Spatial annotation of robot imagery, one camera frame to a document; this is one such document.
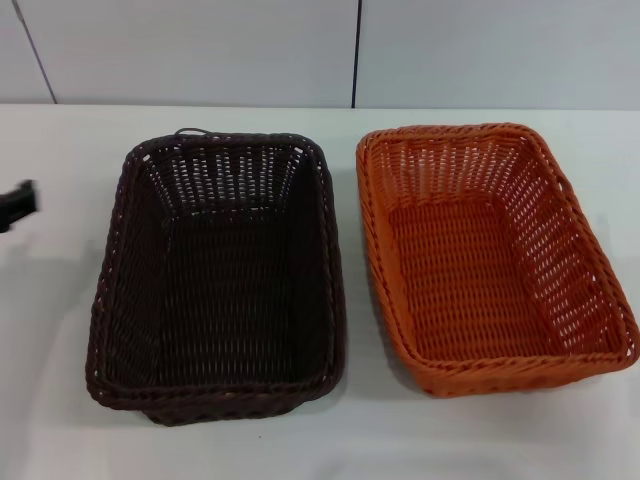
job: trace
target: rectangular basket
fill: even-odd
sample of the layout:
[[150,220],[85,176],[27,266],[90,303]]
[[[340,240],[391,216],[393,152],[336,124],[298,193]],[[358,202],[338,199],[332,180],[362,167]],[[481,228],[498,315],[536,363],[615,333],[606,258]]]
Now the rectangular basket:
[[164,425],[286,413],[331,391],[345,361],[322,150],[202,133],[127,156],[92,308],[91,396]]
[[537,133],[373,132],[357,170],[388,332],[427,392],[554,387],[636,361],[629,305]]

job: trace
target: orange wicker basket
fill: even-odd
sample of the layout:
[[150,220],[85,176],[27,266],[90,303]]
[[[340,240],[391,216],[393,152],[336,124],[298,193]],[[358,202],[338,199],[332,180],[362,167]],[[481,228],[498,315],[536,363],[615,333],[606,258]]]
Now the orange wicker basket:
[[555,387],[637,360],[622,289],[536,132],[373,132],[357,169],[385,322],[427,392]]

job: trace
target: woven pattern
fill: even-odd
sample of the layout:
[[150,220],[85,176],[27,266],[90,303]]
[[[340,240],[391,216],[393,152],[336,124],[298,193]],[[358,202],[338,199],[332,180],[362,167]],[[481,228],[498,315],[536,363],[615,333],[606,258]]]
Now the woven pattern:
[[344,350],[317,145],[180,131],[127,156],[92,309],[95,400],[165,425],[282,414],[333,389]]
[[378,131],[357,168],[377,296],[427,392],[553,387],[637,360],[622,289],[538,134]]

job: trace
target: dark brown basket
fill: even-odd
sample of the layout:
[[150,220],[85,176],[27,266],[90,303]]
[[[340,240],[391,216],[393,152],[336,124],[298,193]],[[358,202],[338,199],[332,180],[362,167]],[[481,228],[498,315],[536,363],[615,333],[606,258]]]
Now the dark brown basket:
[[92,308],[91,396],[164,425],[283,414],[344,368],[322,150],[298,135],[200,132],[127,156]]

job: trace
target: basket bottom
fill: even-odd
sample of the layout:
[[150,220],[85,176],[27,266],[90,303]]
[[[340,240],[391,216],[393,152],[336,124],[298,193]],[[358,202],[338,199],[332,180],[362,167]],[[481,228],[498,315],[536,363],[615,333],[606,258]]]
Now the basket bottom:
[[415,348],[432,360],[555,355],[499,210],[485,201],[391,215]]
[[293,381],[284,223],[262,212],[171,228],[156,385]]

